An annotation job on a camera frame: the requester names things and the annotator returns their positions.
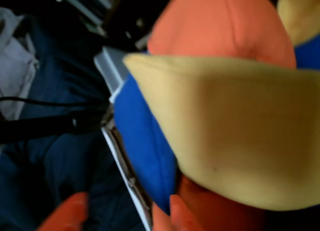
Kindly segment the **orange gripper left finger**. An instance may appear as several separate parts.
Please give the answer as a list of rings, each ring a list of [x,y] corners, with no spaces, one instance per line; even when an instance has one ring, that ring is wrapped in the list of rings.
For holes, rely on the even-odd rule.
[[[88,218],[88,194],[78,192],[62,202],[37,228],[38,231],[81,231]]]

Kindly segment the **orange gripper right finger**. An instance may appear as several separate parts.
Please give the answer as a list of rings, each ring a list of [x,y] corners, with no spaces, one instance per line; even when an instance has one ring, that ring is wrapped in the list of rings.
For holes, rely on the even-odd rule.
[[[203,228],[178,195],[170,196],[170,220],[174,231],[202,231]]]

